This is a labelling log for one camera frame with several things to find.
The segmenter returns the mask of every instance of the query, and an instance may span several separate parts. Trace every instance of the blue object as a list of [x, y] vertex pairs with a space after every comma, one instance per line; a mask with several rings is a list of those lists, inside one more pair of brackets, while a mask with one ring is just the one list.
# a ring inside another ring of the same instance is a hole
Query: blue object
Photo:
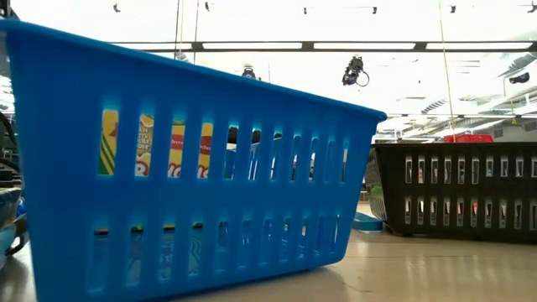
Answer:
[[382, 231], [383, 221], [369, 215], [356, 213], [352, 222], [352, 228], [358, 231]]
[[9, 225], [0, 229], [0, 269], [6, 263], [6, 251], [11, 247], [15, 240], [15, 226]]
[[[344, 257], [357, 184], [384, 113], [29, 23], [1, 21], [0, 30], [7, 32], [39, 301], [151, 299]], [[119, 112], [114, 175], [97, 174], [104, 109]], [[148, 177], [134, 175], [141, 113], [155, 120]], [[168, 178], [177, 117], [186, 120], [182, 168], [179, 178]], [[213, 124], [211, 162], [208, 178], [197, 179], [204, 122]], [[239, 133], [228, 179], [230, 125]], [[262, 137], [249, 179], [255, 128]], [[275, 133], [282, 138], [273, 152]], [[162, 279], [168, 223], [175, 224], [174, 243], [170, 275]], [[143, 228], [140, 276], [129, 282], [133, 226]], [[93, 287], [94, 233], [102, 228], [106, 277]], [[216, 260], [218, 248], [225, 261]], [[189, 269], [192, 250], [197, 270]]]

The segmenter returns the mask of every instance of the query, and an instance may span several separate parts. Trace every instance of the ceiling light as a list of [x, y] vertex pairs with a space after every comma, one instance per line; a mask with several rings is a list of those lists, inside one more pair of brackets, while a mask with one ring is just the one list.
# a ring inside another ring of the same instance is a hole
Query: ceiling light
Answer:
[[302, 43], [204, 43], [205, 49], [301, 49]]
[[192, 44], [190, 43], [118, 43], [117, 46], [122, 46], [129, 49], [143, 49], [143, 50], [154, 50], [154, 49], [192, 49]]
[[531, 42], [428, 43], [427, 49], [528, 49]]
[[503, 114], [465, 114], [466, 118], [513, 118], [514, 115], [503, 115]]
[[415, 43], [315, 43], [315, 49], [413, 49]]

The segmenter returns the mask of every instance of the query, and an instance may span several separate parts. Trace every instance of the ceiling beam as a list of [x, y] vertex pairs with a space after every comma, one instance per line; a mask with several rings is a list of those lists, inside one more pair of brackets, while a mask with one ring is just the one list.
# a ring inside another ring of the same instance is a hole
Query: ceiling beam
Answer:
[[[137, 49], [152, 53], [173, 53], [176, 49], [170, 47], [155, 48], [158, 44], [174, 44], [172, 41], [161, 42], [110, 42], [120, 46], [138, 44]], [[191, 48], [182, 49], [182, 52], [383, 52], [383, 53], [442, 53], [442, 48], [428, 49], [428, 44], [441, 44], [441, 41], [184, 41], [184, 44], [191, 44]], [[315, 44], [323, 44], [322, 48], [316, 48]], [[204, 44], [211, 44], [210, 49]], [[450, 46], [446, 53], [523, 53], [528, 51], [537, 52], [537, 41], [448, 41], [445, 45]], [[491, 49], [487, 44], [495, 44], [497, 48]]]

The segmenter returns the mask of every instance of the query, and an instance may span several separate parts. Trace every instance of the hanging cable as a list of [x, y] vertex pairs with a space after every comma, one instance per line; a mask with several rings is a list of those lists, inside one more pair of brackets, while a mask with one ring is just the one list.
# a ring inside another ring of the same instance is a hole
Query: hanging cable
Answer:
[[[181, 32], [179, 33], [179, 10], [181, 11]], [[174, 43], [174, 60], [177, 60], [177, 35], [179, 38], [179, 56], [182, 53], [183, 45], [183, 16], [185, 15], [185, 0], [177, 0], [177, 13], [175, 15], [175, 43]]]
[[451, 130], [453, 131], [453, 143], [456, 143], [455, 137], [455, 118], [453, 117], [453, 105], [451, 102], [450, 73], [447, 70], [446, 42], [444, 40], [444, 23], [442, 22], [442, 0], [438, 0], [438, 11], [440, 13], [440, 33], [442, 38], [442, 53], [444, 55], [444, 67], [446, 69], [447, 96], [450, 103]]
[[[198, 18], [200, 17], [200, 0], [198, 0], [198, 4], [196, 6], [196, 28], [194, 29], [194, 42], [198, 40]], [[194, 52], [194, 61], [192, 62], [194, 65], [196, 64], [196, 53]]]

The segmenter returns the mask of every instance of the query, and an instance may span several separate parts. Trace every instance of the red box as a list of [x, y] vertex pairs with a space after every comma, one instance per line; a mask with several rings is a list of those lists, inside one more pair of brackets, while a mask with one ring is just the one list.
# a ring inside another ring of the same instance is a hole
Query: red box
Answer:
[[[458, 143], [492, 143], [492, 135], [488, 134], [457, 134], [455, 135]], [[444, 143], [453, 143], [453, 135], [446, 135]]]

